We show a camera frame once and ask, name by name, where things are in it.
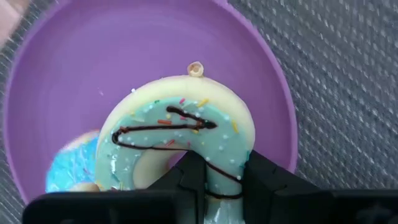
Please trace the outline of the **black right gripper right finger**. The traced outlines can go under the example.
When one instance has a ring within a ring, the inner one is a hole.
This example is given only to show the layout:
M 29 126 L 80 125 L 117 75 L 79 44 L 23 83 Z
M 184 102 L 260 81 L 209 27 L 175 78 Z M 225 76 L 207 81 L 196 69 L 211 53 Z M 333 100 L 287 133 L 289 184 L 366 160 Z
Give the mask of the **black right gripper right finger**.
M 321 224 L 329 214 L 329 192 L 252 151 L 243 179 L 246 224 Z

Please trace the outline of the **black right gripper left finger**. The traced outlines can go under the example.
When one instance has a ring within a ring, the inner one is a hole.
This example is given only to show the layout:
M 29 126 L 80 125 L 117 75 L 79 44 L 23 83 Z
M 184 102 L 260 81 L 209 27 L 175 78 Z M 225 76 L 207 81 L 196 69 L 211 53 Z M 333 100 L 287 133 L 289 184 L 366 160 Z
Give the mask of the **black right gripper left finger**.
M 203 224 L 206 213 L 206 165 L 201 156 L 187 152 L 149 190 L 167 192 L 168 202 L 156 206 L 160 224 Z

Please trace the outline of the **grey woven placemat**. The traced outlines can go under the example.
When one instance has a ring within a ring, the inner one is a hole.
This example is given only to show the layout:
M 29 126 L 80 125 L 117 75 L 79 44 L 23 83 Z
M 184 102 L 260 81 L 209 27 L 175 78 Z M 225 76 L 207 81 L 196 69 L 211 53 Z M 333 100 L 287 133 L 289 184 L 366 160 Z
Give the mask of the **grey woven placemat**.
M 398 189 L 398 0 L 227 0 L 270 45 L 298 120 L 297 173 Z

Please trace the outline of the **purple plate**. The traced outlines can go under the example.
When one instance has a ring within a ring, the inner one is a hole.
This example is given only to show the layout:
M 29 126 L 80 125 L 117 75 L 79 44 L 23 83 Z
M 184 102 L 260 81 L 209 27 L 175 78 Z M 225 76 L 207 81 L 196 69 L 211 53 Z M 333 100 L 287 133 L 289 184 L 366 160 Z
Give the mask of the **purple plate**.
M 131 89 L 183 74 L 194 61 L 246 102 L 256 150 L 294 171 L 297 122 L 287 81 L 227 0 L 59 0 L 24 37 L 4 99 L 5 150 L 23 201 L 44 193 L 53 155 L 100 128 Z

